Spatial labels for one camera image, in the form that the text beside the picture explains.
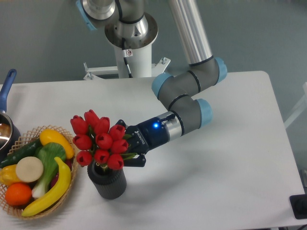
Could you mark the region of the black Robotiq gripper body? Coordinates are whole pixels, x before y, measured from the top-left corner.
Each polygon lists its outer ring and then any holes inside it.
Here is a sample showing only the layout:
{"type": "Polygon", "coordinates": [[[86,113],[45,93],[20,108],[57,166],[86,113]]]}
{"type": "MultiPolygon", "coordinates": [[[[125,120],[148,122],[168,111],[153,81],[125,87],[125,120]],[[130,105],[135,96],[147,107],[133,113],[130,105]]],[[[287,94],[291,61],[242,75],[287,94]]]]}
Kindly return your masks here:
{"type": "Polygon", "coordinates": [[[131,136],[127,140],[128,152],[138,155],[146,154],[170,140],[166,125],[158,117],[153,117],[134,126],[128,126],[125,134],[131,136]]]}

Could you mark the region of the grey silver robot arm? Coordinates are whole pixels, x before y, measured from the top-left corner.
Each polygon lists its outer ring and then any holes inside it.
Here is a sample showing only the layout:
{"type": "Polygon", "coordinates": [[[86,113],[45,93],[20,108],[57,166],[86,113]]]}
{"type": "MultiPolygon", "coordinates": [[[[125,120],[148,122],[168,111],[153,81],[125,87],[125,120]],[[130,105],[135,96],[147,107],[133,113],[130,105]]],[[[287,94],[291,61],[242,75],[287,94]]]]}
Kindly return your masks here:
{"type": "Polygon", "coordinates": [[[142,0],[79,0],[78,10],[90,30],[104,27],[113,46],[120,78],[153,77],[152,91],[166,108],[164,114],[135,126],[119,120],[113,127],[106,118],[85,113],[94,138],[90,149],[82,150],[78,163],[90,160],[112,170],[124,166],[142,167],[145,154],[169,141],[199,129],[212,120],[212,109],[203,99],[192,97],[216,85],[227,76],[224,62],[214,57],[194,0],[169,1],[189,70],[172,76],[163,63],[152,64],[152,43],[158,34],[155,19],[144,11],[142,0]]]}

